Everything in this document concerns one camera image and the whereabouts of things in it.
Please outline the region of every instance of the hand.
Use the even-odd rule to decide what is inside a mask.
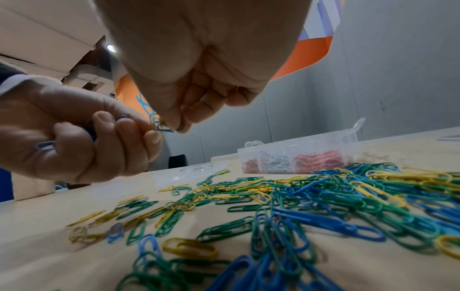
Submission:
[[[96,142],[77,126],[90,119]],[[0,167],[21,175],[69,183],[136,175],[159,154],[161,137],[134,110],[87,90],[25,81],[0,96]],[[48,140],[56,150],[34,148]]]
[[[172,128],[248,105],[297,43],[311,0],[92,0],[117,56]]]

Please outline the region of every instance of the table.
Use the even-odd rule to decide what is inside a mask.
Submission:
[[[459,133],[460,127],[363,141],[360,142],[360,160],[460,171],[460,143],[436,140]],[[243,175],[237,160],[230,161],[229,169],[230,173],[215,177],[214,182],[258,176]],[[59,190],[44,197],[0,203],[0,290],[114,290],[122,277],[131,271],[138,256],[137,246],[126,246],[125,239],[116,244],[106,241],[89,246],[71,244],[68,241],[70,230],[64,226],[99,210],[110,211],[118,201],[139,195],[160,202],[138,214],[177,200],[170,192],[157,193],[159,189],[152,177],[158,173],[119,177],[85,188]],[[264,176],[271,179],[292,175]],[[207,227],[251,214],[228,213],[225,209],[224,205],[208,204],[186,212],[173,231],[159,242],[171,237],[195,238]],[[155,231],[158,219],[148,220],[146,233]],[[105,231],[113,224],[115,222],[107,222],[95,232]],[[219,258],[233,260],[248,254],[250,237],[247,233],[214,243]],[[444,254],[421,255],[392,240],[373,243],[321,232],[308,233],[308,237],[320,253],[317,268],[347,291],[460,290],[460,261]]]

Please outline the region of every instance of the ceiling light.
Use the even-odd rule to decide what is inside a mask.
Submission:
[[[116,49],[114,45],[107,45],[107,49],[110,50],[113,53],[116,53]]]

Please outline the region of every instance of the ceiling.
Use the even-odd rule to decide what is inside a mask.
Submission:
[[[87,0],[0,0],[0,59],[57,79],[103,37]]]

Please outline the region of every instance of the gray wall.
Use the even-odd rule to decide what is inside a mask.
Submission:
[[[361,139],[460,125],[460,1],[347,0],[329,53],[269,83],[251,105],[223,108],[187,135],[165,133],[190,164],[279,141],[351,128]]]

